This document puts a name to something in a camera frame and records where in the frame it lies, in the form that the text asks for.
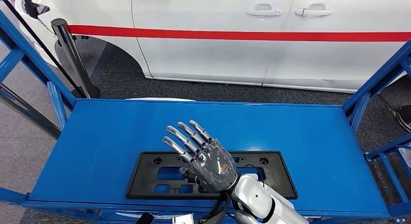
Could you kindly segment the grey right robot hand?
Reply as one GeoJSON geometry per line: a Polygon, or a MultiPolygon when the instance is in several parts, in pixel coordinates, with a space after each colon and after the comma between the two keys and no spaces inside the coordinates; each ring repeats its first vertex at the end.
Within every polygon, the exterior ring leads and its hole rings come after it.
{"type": "Polygon", "coordinates": [[[194,120],[190,120],[189,126],[183,122],[178,122],[177,126],[167,126],[166,129],[182,146],[168,136],[163,137],[163,142],[188,164],[187,169],[194,174],[201,187],[208,192],[233,188],[238,172],[232,155],[194,120]]]}

